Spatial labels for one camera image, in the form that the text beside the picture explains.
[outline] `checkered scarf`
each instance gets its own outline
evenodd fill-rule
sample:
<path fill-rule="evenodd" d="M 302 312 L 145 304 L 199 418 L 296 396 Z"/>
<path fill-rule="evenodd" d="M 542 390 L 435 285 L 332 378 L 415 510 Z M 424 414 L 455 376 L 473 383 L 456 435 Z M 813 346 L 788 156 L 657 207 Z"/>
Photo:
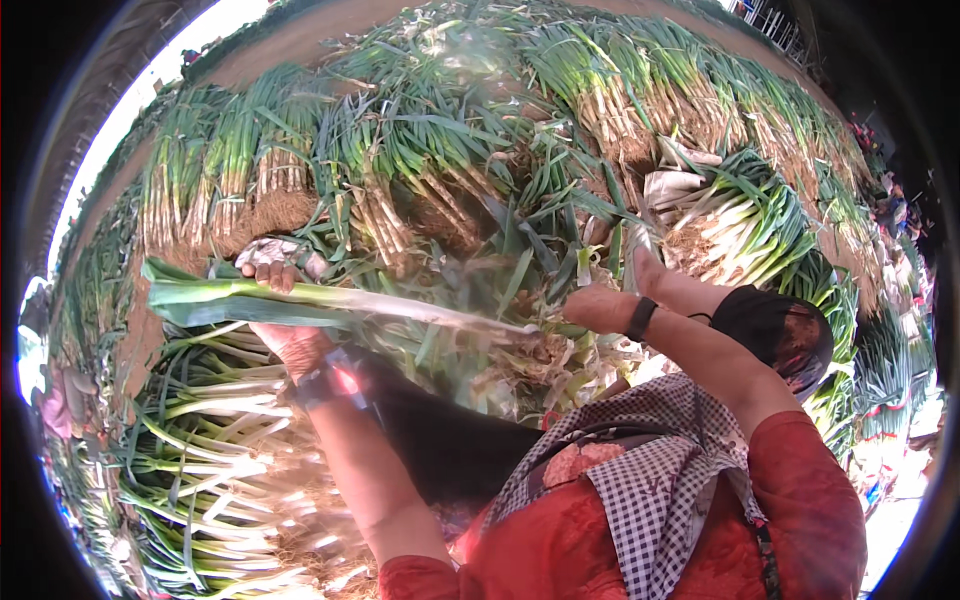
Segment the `checkered scarf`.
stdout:
<path fill-rule="evenodd" d="M 726 470 L 748 522 L 766 520 L 747 472 L 747 444 L 733 415 L 688 376 L 654 379 L 609 400 L 583 406 L 547 431 L 527 452 L 493 501 L 482 532 L 539 497 L 530 471 L 564 442 L 596 435 L 597 423 L 652 426 L 669 433 L 590 468 L 607 513 L 630 600 L 661 600 L 680 580 L 715 489 Z"/>

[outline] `pink cloth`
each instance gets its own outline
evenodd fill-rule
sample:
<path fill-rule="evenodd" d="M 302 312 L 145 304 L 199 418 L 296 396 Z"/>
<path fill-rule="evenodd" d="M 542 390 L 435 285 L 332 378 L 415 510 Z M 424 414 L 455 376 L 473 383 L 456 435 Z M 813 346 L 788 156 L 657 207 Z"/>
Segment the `pink cloth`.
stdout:
<path fill-rule="evenodd" d="M 40 415 L 43 417 L 43 422 L 54 433 L 65 440 L 69 440 L 72 435 L 71 425 L 73 420 L 70 418 L 70 411 L 66 406 L 66 396 L 63 394 L 62 387 L 56 385 L 56 383 L 52 387 L 50 394 L 40 404 Z"/>

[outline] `pile of green onions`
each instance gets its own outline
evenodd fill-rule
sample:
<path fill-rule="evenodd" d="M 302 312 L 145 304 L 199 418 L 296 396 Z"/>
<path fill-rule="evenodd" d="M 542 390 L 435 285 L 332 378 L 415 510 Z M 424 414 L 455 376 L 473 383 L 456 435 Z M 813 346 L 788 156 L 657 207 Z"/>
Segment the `pile of green onions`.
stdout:
<path fill-rule="evenodd" d="M 375 588 L 309 420 L 277 396 L 286 370 L 259 338 L 234 324 L 165 351 L 115 452 L 154 592 L 320 600 Z"/>

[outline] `finger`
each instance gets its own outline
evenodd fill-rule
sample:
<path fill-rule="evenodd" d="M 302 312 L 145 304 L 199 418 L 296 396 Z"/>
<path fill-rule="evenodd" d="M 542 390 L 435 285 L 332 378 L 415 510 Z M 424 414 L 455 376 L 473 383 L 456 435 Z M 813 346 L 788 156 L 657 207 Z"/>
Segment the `finger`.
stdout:
<path fill-rule="evenodd" d="M 279 292 L 283 288 L 281 274 L 283 273 L 283 263 L 279 260 L 270 265 L 270 289 Z"/>
<path fill-rule="evenodd" d="M 297 267 L 288 266 L 283 268 L 280 274 L 281 287 L 284 294 L 289 294 L 294 289 L 294 281 L 297 277 Z"/>
<path fill-rule="evenodd" d="M 270 265 L 261 263 L 256 266 L 256 282 L 263 285 L 270 278 Z"/>

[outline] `soil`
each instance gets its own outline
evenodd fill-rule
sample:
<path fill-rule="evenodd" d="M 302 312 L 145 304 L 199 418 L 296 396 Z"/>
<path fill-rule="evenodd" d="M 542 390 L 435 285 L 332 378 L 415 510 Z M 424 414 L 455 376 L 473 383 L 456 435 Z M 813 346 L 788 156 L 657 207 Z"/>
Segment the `soil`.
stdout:
<path fill-rule="evenodd" d="M 261 73 L 283 61 L 297 62 L 304 65 L 318 64 L 330 49 L 320 45 L 320 41 L 330 37 L 346 39 L 345 33 L 362 33 L 374 24 L 382 24 L 399 11 L 410 6 L 409 0 L 351 0 L 350 2 L 336 2 L 325 4 L 306 12 L 296 21 L 275 32 L 272 36 L 263 39 L 252 46 L 237 52 L 226 59 L 215 72 L 206 80 L 224 87 L 242 87 L 255 80 Z M 785 78 L 795 80 L 810 95 L 816 98 L 826 108 L 842 116 L 840 110 L 812 80 L 799 69 L 788 62 L 779 52 L 776 52 L 762 43 L 741 34 L 734 29 L 726 29 L 689 14 L 680 9 L 662 4 L 659 0 L 591 0 L 578 4 L 589 5 L 612 12 L 624 12 L 636 15 L 660 15 L 669 18 L 687 29 L 698 32 L 714 39 L 727 50 L 741 56 L 754 59 Z M 117 173 L 106 193 L 91 210 L 90 217 L 85 221 L 84 230 L 75 247 L 72 256 L 68 257 L 64 265 L 64 276 L 73 272 L 73 260 L 80 250 L 89 243 L 96 229 L 98 221 L 109 207 L 116 202 L 120 193 L 133 181 L 133 178 L 143 167 L 149 152 L 151 137 L 131 155 L 130 159 Z M 631 164 L 640 171 L 648 170 L 649 165 L 640 165 L 641 161 Z M 183 261 L 191 263 L 195 257 L 183 257 Z M 140 261 L 135 261 L 133 267 L 139 269 Z M 162 343 L 162 329 L 160 320 L 146 307 L 148 285 L 145 281 L 138 281 L 134 293 L 133 309 L 128 315 L 128 330 L 131 332 L 121 343 L 118 351 L 122 356 L 129 356 L 121 361 L 124 372 L 127 373 L 125 391 L 134 394 L 146 380 L 151 364 L 148 357 L 154 349 Z M 60 312 L 60 302 L 54 306 L 52 322 Z"/>

